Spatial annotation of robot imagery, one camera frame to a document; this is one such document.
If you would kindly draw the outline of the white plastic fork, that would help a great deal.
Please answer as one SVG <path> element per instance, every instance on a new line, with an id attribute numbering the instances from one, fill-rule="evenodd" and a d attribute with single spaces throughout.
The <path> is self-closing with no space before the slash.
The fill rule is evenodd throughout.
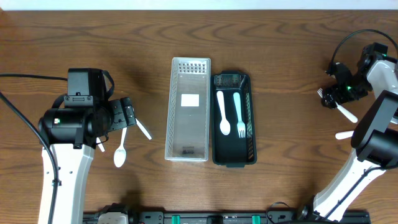
<path id="1" fill-rule="evenodd" d="M 335 134 L 337 140 L 351 138 L 354 131 L 343 131 Z"/>
<path id="2" fill-rule="evenodd" d="M 320 96 L 320 98 L 323 98 L 323 89 L 322 88 L 319 88 L 317 90 L 317 93 Z M 349 112 L 346 108 L 344 108 L 343 106 L 339 105 L 337 102 L 335 102 L 335 105 L 336 105 L 336 109 L 338 109 L 352 123 L 357 123 L 358 122 L 358 118 L 354 114 Z"/>

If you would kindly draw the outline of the dark green perforated plastic basket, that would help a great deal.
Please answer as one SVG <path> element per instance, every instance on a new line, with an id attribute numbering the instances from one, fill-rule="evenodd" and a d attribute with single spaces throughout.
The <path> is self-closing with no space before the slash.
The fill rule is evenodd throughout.
<path id="1" fill-rule="evenodd" d="M 225 136 L 220 131 L 221 113 L 216 97 L 217 91 L 224 94 L 226 119 L 231 131 Z M 237 130 L 237 114 L 233 93 L 241 97 L 242 119 L 246 126 L 246 137 L 240 138 Z M 219 166 L 244 167 L 257 161 L 254 107 L 251 80 L 240 71 L 222 71 L 211 77 L 211 124 L 213 162 Z"/>

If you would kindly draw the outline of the pale blue plastic fork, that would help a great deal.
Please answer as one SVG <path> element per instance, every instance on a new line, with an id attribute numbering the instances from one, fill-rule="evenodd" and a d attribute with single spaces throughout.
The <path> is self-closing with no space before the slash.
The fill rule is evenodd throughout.
<path id="1" fill-rule="evenodd" d="M 245 138 L 246 137 L 246 126 L 242 119 L 241 97 L 238 92 L 233 93 L 233 100 L 234 100 L 234 105 L 236 108 L 236 114 L 237 114 L 237 119 L 238 119 L 238 121 L 237 121 L 238 135 L 240 138 Z"/>

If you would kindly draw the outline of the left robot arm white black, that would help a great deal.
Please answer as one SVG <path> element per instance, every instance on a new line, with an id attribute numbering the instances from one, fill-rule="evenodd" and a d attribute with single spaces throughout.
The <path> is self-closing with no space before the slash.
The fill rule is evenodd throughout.
<path id="1" fill-rule="evenodd" d="M 71 68 L 68 91 L 39 120 L 45 143 L 39 223 L 82 223 L 86 181 L 99 138 L 136 124 L 130 98 L 112 100 L 109 72 Z"/>

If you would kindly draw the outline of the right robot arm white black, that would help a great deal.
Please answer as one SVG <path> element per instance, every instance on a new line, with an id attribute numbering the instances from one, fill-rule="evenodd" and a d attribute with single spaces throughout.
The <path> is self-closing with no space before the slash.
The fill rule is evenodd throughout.
<path id="1" fill-rule="evenodd" d="M 336 84 L 318 90 L 322 105 L 340 110 L 357 127 L 351 135 L 348 160 L 302 210 L 302 219 L 340 221 L 367 185 L 387 170 L 397 168 L 397 131 L 388 127 L 397 123 L 397 59 L 387 56 L 387 50 L 386 45 L 377 42 L 365 46 L 354 75 L 342 63 L 331 62 L 326 71 Z M 376 100 L 361 120 L 342 107 L 370 91 Z"/>

